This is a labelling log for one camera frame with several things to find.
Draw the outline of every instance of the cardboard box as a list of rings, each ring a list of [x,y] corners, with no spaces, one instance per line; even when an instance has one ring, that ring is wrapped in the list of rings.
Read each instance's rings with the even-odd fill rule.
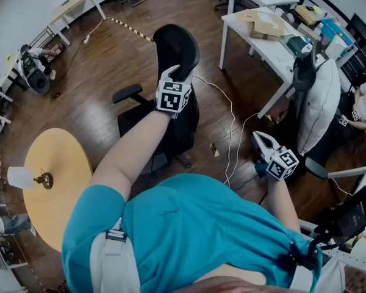
[[[305,5],[298,5],[295,8],[295,12],[310,26],[318,21],[316,14],[313,11],[309,11]]]
[[[247,32],[252,38],[277,42],[286,34],[284,22],[277,14],[244,10],[235,15],[238,21],[246,23]]]

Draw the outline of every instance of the shoulder strap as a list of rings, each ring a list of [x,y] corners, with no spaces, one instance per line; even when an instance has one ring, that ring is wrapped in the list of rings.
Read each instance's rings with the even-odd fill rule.
[[[94,293],[140,293],[133,246],[120,223],[121,219],[92,243],[90,271]]]
[[[305,268],[304,266],[297,265],[293,281],[289,289],[310,292],[312,285],[313,285],[313,271]]]

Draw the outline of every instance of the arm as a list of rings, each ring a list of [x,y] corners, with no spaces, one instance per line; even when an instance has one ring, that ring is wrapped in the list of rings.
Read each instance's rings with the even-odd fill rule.
[[[301,232],[292,199],[285,181],[268,176],[268,211],[286,228]]]
[[[159,145],[170,118],[158,111],[143,118],[104,156],[89,186],[103,184],[111,187],[127,201],[131,186]]]
[[[56,57],[57,54],[54,52],[54,51],[51,51],[51,50],[45,50],[45,49],[42,49],[41,51],[41,56],[53,56],[53,57]]]
[[[356,129],[366,130],[366,122],[362,123],[361,121],[348,120],[348,123],[350,124],[351,127],[354,127]]]

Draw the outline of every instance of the white cable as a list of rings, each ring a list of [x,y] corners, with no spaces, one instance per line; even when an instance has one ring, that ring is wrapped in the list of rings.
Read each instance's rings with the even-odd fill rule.
[[[219,88],[219,86],[215,85],[215,84],[212,84],[211,82],[207,82],[204,78],[200,77],[200,76],[194,76],[195,78],[198,78],[200,80],[202,80],[203,82],[205,82],[206,84],[208,85],[211,85],[212,87],[218,89],[220,92],[223,93],[223,95],[225,96],[225,98],[230,102],[231,104],[231,114],[233,116],[233,121],[231,123],[231,128],[229,130],[229,149],[228,149],[228,165],[226,166],[226,170],[225,170],[225,177],[226,177],[226,180],[224,183],[228,182],[228,188],[230,187],[231,183],[229,182],[229,178],[228,178],[228,169],[229,169],[229,165],[231,164],[231,143],[232,143],[232,126],[236,120],[234,114],[233,114],[233,110],[232,110],[232,106],[233,106],[233,103],[231,101],[231,99],[228,98],[228,96],[225,94],[225,92]]]
[[[348,192],[345,192],[344,190],[342,190],[342,189],[339,187],[339,185],[337,184],[337,182],[336,182],[336,180],[335,180],[334,178],[332,178],[332,180],[336,183],[336,186],[337,186],[337,188],[338,188],[340,191],[342,191],[342,192],[344,192],[344,193],[346,193],[346,194],[348,194],[348,195],[353,196],[351,193],[348,193]]]
[[[83,42],[85,43],[85,44],[87,44],[88,43],[88,41],[89,41],[89,39],[90,39],[90,36],[91,36],[91,34],[95,31],[95,30],[97,30],[98,29],[98,27],[100,26],[100,24],[102,23],[102,22],[104,22],[105,20],[101,20],[100,21],[100,23],[94,28],[94,29],[92,29],[92,31],[90,31],[88,34],[87,34],[87,36],[85,36],[85,38],[83,38]]]
[[[239,150],[240,150],[240,146],[241,146],[241,144],[242,144],[242,138],[243,138],[243,132],[244,132],[244,126],[245,126],[245,123],[246,123],[246,122],[247,122],[251,117],[254,117],[254,116],[255,116],[255,115],[257,115],[257,114],[259,114],[259,112],[258,112],[258,113],[255,113],[255,114],[253,114],[253,115],[251,115],[251,116],[249,116],[249,117],[244,121],[244,123],[243,123],[242,133],[240,134],[239,146],[237,147],[236,163],[234,164],[234,168],[233,168],[233,171],[232,171],[231,175],[227,178],[227,180],[228,180],[228,181],[229,181],[229,179],[231,179],[231,178],[232,178],[232,176],[233,176],[233,174],[234,174],[234,171],[235,171],[235,169],[236,169],[236,167],[237,167],[237,163],[239,162]]]
[[[226,170],[225,170],[225,177],[226,177],[226,180],[225,180],[225,182],[224,182],[224,184],[225,184],[225,183],[228,183],[228,187],[230,187],[230,186],[231,186],[231,183],[230,183],[230,181],[229,181],[229,180],[232,178],[232,176],[233,176],[233,174],[234,174],[234,171],[235,171],[235,169],[236,169],[236,167],[237,167],[238,158],[239,158],[239,149],[240,149],[241,142],[242,142],[242,137],[243,137],[243,131],[244,131],[245,123],[246,123],[246,122],[247,122],[251,117],[253,117],[253,116],[255,116],[255,115],[259,114],[259,113],[255,113],[255,114],[253,114],[253,115],[249,116],[249,117],[244,121],[243,128],[242,128],[242,133],[241,133],[241,135],[240,135],[239,146],[238,146],[238,148],[237,148],[236,163],[235,163],[235,165],[234,165],[234,168],[233,168],[233,171],[232,171],[231,175],[230,175],[230,176],[228,176],[228,169],[229,169],[229,166],[230,166],[230,164],[231,164],[232,126],[233,126],[233,124],[234,124],[234,122],[235,122],[235,120],[236,120],[236,117],[235,117],[235,115],[233,114],[233,103],[232,103],[231,99],[229,99],[229,98],[228,98],[228,96],[225,94],[225,92],[224,92],[221,88],[219,88],[219,86],[217,86],[217,85],[215,85],[215,84],[213,84],[213,83],[211,83],[211,82],[207,82],[204,78],[202,78],[202,77],[200,77],[200,76],[194,76],[194,77],[195,77],[195,78],[198,78],[198,79],[202,80],[203,82],[205,82],[206,84],[211,85],[212,87],[214,87],[214,88],[218,89],[220,92],[222,92],[222,93],[223,93],[223,95],[225,96],[225,98],[226,98],[226,99],[230,102],[230,104],[231,104],[231,114],[232,114],[232,116],[233,116],[233,121],[232,121],[232,123],[231,123],[231,127],[230,127],[230,129],[229,129],[228,165],[226,166]]]

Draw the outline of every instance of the chair armrest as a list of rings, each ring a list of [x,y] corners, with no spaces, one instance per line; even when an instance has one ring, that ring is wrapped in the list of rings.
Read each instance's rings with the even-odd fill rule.
[[[327,179],[327,177],[328,177],[327,169],[325,169],[320,164],[316,163],[310,157],[307,157],[306,158],[306,160],[305,160],[305,167],[306,167],[306,169],[308,169],[308,171],[311,174],[315,175],[317,178]]]
[[[139,103],[148,102],[147,99],[139,95],[139,93],[141,92],[142,92],[142,86],[140,84],[130,85],[129,87],[126,87],[118,92],[115,92],[112,96],[112,102],[113,104],[116,104],[127,98],[132,98]]]

